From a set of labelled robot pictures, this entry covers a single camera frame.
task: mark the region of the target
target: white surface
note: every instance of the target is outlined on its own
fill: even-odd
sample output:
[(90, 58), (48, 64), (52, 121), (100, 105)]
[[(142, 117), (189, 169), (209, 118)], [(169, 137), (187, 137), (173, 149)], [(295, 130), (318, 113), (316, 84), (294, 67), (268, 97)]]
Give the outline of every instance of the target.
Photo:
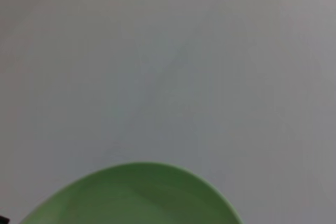
[(334, 0), (1, 1), (13, 223), (128, 161), (191, 169), (246, 223), (336, 220)]

